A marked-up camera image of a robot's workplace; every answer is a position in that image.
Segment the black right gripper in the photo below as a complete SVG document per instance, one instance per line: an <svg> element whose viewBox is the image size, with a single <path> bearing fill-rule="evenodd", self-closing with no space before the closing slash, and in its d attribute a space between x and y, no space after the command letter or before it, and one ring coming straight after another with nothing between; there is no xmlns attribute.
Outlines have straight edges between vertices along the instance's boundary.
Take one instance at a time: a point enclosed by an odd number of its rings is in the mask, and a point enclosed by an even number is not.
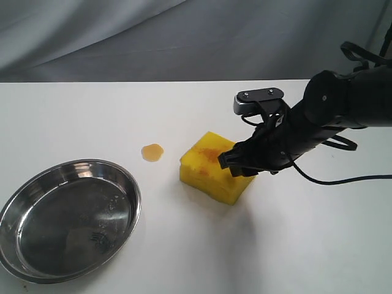
<svg viewBox="0 0 392 294"><path fill-rule="evenodd" d="M309 122L301 104L285 107L282 122L263 135L252 136L241 145L241 153L226 151L218 156L221 168L233 177L257 176L263 171L279 172L325 140L325 129Z"/></svg>

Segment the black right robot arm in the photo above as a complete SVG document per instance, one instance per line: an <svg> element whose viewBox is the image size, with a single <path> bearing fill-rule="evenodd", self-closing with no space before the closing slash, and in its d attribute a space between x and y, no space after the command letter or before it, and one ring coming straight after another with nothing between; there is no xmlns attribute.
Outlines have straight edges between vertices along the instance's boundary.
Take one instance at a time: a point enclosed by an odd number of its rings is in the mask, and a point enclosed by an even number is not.
<svg viewBox="0 0 392 294"><path fill-rule="evenodd" d="M318 145L356 150L356 143L341 136L346 129L391 126L391 60L351 42L341 51L359 66L347 75L324 70L313 76L293 107L278 88L239 92L235 114L244 122L257 115L262 121L250 138L218 157L221 168L235 177L276 174Z"/></svg>

